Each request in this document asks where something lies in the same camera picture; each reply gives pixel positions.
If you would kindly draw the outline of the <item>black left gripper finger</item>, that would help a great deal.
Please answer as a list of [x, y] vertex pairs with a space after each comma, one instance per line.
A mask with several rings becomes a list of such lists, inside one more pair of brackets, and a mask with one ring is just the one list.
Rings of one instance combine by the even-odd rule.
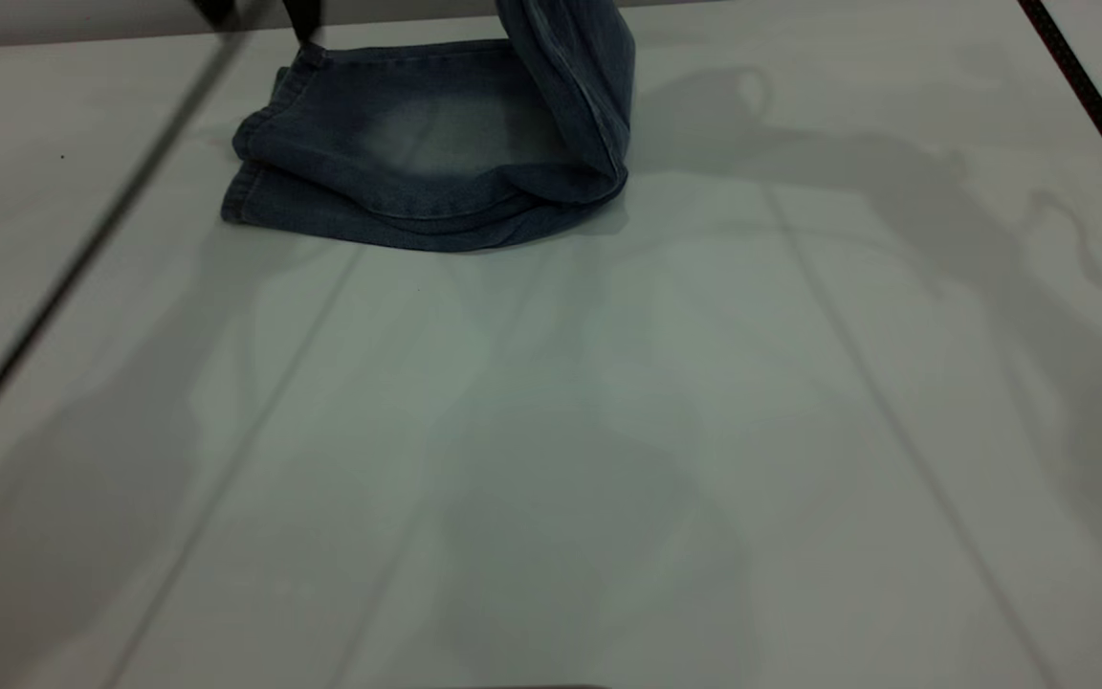
[[191, 6], [214, 31], [235, 31], [239, 26], [240, 19], [236, 1], [192, 0]]
[[322, 0], [283, 0], [290, 26], [298, 42], [306, 44], [318, 36], [323, 26], [324, 3]]

